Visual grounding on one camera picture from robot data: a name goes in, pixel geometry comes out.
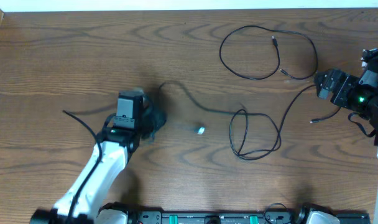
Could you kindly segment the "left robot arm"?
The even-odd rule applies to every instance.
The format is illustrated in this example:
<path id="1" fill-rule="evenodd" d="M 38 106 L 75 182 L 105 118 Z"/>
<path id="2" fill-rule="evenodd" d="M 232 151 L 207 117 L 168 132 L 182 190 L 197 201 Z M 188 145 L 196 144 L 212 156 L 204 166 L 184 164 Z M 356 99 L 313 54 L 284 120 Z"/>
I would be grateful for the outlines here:
<path id="1" fill-rule="evenodd" d="M 103 208 L 112 183 L 126 168 L 141 139 L 149 139 L 166 123 L 166 114 L 143 90 L 120 91 L 117 111 L 100 132 L 90 132 L 95 145 L 80 175 L 50 210 L 37 209 L 31 223 L 135 223 L 136 217 Z"/>

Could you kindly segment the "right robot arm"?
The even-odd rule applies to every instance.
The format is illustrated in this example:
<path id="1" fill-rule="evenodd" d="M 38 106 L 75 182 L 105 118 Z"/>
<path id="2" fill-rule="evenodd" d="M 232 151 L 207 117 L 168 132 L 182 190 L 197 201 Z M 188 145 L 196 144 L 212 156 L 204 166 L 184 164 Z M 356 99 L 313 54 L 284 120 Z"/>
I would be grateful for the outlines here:
<path id="1" fill-rule="evenodd" d="M 359 116 L 370 123 L 373 130 L 369 134 L 360 123 L 355 124 L 367 137 L 374 138 L 378 161 L 378 49 L 364 49 L 361 61 L 363 73 L 360 77 L 339 69 L 329 69 L 318 72 L 314 76 L 314 84 L 319 98 L 325 100 L 332 93 L 332 104 L 352 111 L 348 120 Z M 373 222 L 378 223 L 378 186 Z"/>

